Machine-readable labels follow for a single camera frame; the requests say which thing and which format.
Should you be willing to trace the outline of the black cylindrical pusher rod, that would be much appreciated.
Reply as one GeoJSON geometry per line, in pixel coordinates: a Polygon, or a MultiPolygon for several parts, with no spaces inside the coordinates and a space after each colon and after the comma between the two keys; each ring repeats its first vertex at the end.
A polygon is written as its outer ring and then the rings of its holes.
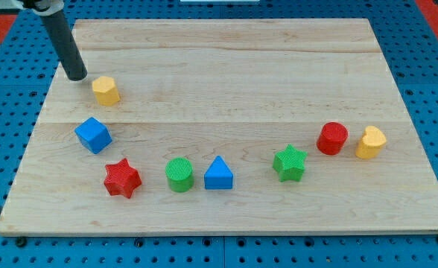
{"type": "Polygon", "coordinates": [[[71,81],[84,79],[88,72],[64,12],[59,10],[40,18],[67,78],[71,81]]]}

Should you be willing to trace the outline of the white rod mount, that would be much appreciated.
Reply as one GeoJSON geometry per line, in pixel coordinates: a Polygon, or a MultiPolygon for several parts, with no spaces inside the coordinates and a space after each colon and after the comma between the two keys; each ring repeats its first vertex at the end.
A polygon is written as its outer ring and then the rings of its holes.
{"type": "Polygon", "coordinates": [[[64,8],[63,0],[11,0],[20,10],[32,10],[38,16],[50,16],[64,8]]]}

